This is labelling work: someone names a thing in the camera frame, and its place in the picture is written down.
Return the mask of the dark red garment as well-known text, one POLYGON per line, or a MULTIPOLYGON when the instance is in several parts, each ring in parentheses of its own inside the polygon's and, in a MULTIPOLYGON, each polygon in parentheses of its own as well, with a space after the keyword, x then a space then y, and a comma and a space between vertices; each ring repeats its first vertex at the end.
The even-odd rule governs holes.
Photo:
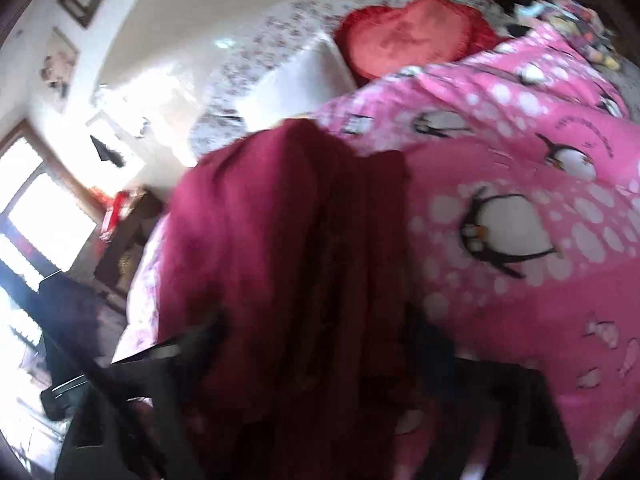
POLYGON ((205 155, 169 205, 158 334, 224 318, 181 406, 214 479, 388 479, 406 165, 308 120, 205 155))

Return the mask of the pink penguin blanket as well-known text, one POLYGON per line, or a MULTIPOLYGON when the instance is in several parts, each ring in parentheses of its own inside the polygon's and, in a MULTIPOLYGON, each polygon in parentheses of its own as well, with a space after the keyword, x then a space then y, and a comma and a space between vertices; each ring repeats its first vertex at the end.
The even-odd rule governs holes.
MULTIPOLYGON (((423 312, 460 358, 541 373, 576 479, 600 478, 639 425, 639 128, 612 84, 542 25, 262 131, 290 120, 361 155, 404 156, 405 310, 423 312)), ((168 339, 158 300, 169 205, 118 356, 168 339)))

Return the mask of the white pillow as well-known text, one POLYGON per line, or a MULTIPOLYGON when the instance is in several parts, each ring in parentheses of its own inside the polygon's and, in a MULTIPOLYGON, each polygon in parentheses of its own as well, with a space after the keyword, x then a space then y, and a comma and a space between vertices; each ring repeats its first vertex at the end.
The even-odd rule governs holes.
POLYGON ((234 101, 248 132, 270 129, 286 118, 313 113, 357 90, 334 40, 318 32, 288 62, 266 73, 234 101))

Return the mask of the red heart-shaped pillow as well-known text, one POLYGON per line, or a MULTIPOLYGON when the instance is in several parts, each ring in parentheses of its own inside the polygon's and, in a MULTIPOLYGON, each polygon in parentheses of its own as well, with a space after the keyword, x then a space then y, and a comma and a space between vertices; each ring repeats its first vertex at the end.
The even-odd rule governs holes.
POLYGON ((460 61, 501 42, 479 10, 451 0, 366 6, 349 13, 333 39, 360 86, 408 66, 460 61))

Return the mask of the floral quilt bundle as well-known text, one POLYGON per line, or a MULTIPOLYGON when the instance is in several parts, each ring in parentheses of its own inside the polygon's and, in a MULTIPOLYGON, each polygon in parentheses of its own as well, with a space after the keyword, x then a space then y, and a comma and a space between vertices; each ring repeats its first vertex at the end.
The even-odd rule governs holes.
MULTIPOLYGON (((193 156, 223 148, 245 133, 234 101, 274 68, 303 50, 319 32, 331 36, 346 16, 366 6, 400 8, 413 0, 283 0, 252 18, 230 54, 209 75, 205 108, 189 133, 193 156)), ((495 0, 451 0, 482 12, 492 26, 506 20, 495 0)))

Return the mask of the colourful cartoon cloth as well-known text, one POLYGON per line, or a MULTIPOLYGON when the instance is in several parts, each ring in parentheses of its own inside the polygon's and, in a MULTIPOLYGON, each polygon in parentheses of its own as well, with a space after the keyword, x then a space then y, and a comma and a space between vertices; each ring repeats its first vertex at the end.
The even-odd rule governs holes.
POLYGON ((603 25, 596 11, 577 1, 536 0, 525 6, 516 4, 513 15, 522 25, 549 24, 591 64, 616 72, 622 68, 620 56, 612 45, 612 32, 603 25))

